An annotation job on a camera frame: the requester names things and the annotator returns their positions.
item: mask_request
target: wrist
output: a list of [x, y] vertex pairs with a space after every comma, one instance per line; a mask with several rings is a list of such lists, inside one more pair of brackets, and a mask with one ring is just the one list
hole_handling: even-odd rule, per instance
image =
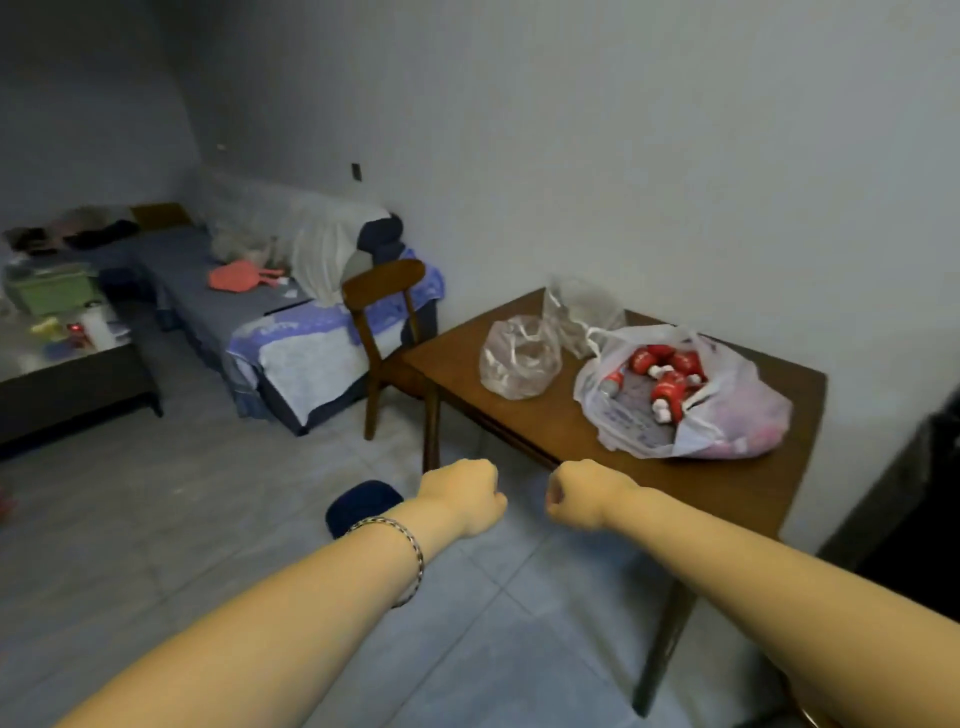
[[396, 519], [414, 535], [423, 559], [432, 561], [444, 549], [464, 535], [462, 519], [438, 498], [417, 496], [405, 500], [384, 514]]
[[604, 527], [621, 535], [632, 531], [638, 520], [647, 520], [650, 515], [650, 495], [658, 492], [633, 482], [629, 488], [616, 489], [601, 510]]

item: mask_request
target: white plastic bag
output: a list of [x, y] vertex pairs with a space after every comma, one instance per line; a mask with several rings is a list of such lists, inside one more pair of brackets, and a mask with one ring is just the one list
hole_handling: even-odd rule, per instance
[[542, 394], [563, 361], [553, 328], [539, 316], [494, 322], [480, 351], [480, 381], [508, 400]]
[[620, 302], [599, 286], [577, 278], [554, 278], [543, 294], [543, 320], [557, 332], [564, 349], [578, 359], [590, 356], [591, 328], [627, 326]]
[[[728, 459], [755, 457], [780, 444], [790, 426], [793, 404], [760, 381], [756, 364], [730, 347], [683, 328], [662, 324], [604, 331], [603, 350], [580, 370], [574, 399], [598, 430], [608, 449], [622, 449], [636, 457], [698, 457]], [[652, 412], [628, 409], [599, 391], [604, 377], [617, 371], [637, 347], [667, 344], [680, 351], [696, 351], [707, 384], [684, 402], [684, 418], [672, 444], [657, 435]]]

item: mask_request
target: hand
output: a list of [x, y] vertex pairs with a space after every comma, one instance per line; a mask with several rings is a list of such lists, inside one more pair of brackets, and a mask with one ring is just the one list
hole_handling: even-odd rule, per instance
[[507, 497], [496, 491], [496, 475], [490, 460], [458, 460], [425, 473], [417, 498], [446, 506], [457, 521], [457, 538], [476, 536], [507, 510]]
[[634, 481], [592, 460], [567, 460], [550, 474], [546, 512], [557, 523], [593, 531], [610, 525], [609, 513]]

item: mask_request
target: silver bracelet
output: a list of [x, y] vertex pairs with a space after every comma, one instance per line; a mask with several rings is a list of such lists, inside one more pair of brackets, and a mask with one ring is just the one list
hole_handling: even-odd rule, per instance
[[420, 550], [420, 544], [417, 543], [417, 539], [414, 538], [414, 535], [410, 533], [405, 525], [394, 521], [393, 519], [384, 518], [383, 516], [372, 516], [371, 518], [358, 521], [350, 527], [347, 533], [355, 531], [360, 526], [367, 525], [368, 523], [386, 523], [387, 525], [393, 526], [397, 531], [407, 537], [407, 541], [410, 542], [410, 546], [414, 548], [414, 553], [417, 554], [417, 583], [414, 584], [414, 591], [397, 602], [393, 608], [396, 609], [397, 607], [402, 607], [404, 604], [414, 598], [414, 594], [416, 594], [417, 589], [420, 588], [420, 582], [423, 581], [423, 551]]

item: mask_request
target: green storage box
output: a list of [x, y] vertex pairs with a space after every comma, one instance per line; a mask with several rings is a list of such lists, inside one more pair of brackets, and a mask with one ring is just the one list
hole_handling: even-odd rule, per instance
[[82, 263], [33, 271], [25, 278], [8, 279], [7, 286], [14, 293], [12, 298], [35, 316], [62, 313], [101, 300], [90, 279], [90, 269]]

